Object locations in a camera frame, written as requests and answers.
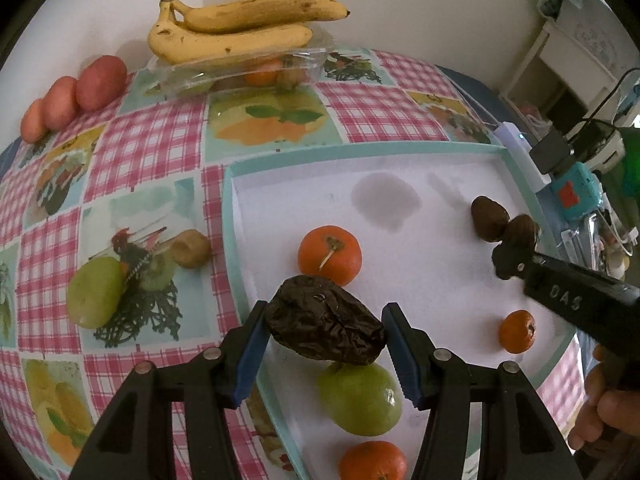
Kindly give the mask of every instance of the white power strip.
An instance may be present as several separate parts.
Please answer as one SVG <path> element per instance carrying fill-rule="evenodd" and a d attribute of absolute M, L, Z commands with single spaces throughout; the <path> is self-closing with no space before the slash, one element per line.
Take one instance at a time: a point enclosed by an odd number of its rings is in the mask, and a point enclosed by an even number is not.
<path fill-rule="evenodd" d="M 531 146 L 515 124 L 502 123 L 494 130 L 494 135 L 509 150 L 513 160 L 515 160 L 520 171 L 524 174 L 529 187 L 534 193 L 539 192 L 551 183 L 551 177 L 547 174 L 541 174 L 533 160 L 531 160 L 529 156 Z"/>

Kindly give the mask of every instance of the banana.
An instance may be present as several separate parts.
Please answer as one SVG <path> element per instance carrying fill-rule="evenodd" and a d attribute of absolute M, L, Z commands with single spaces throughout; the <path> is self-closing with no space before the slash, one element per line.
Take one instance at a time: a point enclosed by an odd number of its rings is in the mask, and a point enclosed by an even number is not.
<path fill-rule="evenodd" d="M 158 20 L 149 31 L 151 51 L 171 64 L 217 58 L 212 65 L 242 60 L 251 54 L 305 46 L 312 31 L 300 24 L 266 27 L 237 34 L 202 34 L 186 30 L 175 18 L 173 0 L 160 1 Z"/>
<path fill-rule="evenodd" d="M 184 25 L 197 32 L 228 34 L 250 28 L 298 22 L 332 22 L 349 15 L 336 0 L 238 0 L 228 4 L 189 7 L 172 1 Z"/>

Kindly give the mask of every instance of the transparent plastic container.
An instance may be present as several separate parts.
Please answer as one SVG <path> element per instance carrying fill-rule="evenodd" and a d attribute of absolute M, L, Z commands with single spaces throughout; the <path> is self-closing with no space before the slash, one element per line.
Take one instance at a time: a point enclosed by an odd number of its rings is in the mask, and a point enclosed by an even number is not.
<path fill-rule="evenodd" d="M 323 28 L 315 24 L 308 26 L 313 36 L 302 48 L 255 52 L 228 58 L 225 64 L 220 64 L 219 58 L 209 58 L 170 65 L 154 56 L 147 69 L 156 76 L 157 82 L 148 90 L 167 96 L 185 96 L 256 87 L 291 89 L 311 84 L 319 79 L 335 44 Z"/>

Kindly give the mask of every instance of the printed kiwi slice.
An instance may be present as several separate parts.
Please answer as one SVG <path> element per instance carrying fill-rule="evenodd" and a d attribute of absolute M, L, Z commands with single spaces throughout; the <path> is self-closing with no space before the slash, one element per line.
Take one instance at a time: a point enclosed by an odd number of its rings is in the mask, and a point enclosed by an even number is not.
<path fill-rule="evenodd" d="M 148 292 L 164 290 L 174 278 L 177 267 L 170 251 L 154 254 L 140 277 L 140 287 Z"/>

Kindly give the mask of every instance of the white tray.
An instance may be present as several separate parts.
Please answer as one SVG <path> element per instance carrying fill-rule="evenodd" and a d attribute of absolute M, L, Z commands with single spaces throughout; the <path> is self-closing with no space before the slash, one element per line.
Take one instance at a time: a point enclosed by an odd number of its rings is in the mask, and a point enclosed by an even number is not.
<path fill-rule="evenodd" d="M 455 142 L 379 142 L 279 153 L 231 165 L 223 191 L 223 237 L 234 301 L 242 320 L 299 273 L 297 251 L 311 229 L 334 224 L 353 233 L 362 270 L 346 289 L 380 318 L 391 301 L 437 347 L 495 367 L 513 359 L 497 342 L 504 317 L 529 310 L 536 342 L 516 356 L 534 387 L 553 369 L 574 334 L 561 318 L 526 298 L 522 282 L 494 275 L 494 244 L 473 231 L 470 204 L 484 194 L 511 217 L 529 213 L 543 227 L 542 251 L 556 255 L 535 195 L 509 153 Z M 395 374 L 388 355 L 377 362 Z M 316 394 L 328 365 L 271 340 L 258 386 L 301 479 L 337 480 L 344 451 L 367 440 L 336 426 Z M 428 412 L 404 400 L 399 423 L 377 440 L 395 443 L 411 471 Z M 473 406 L 468 456 L 478 450 L 479 406 Z"/>

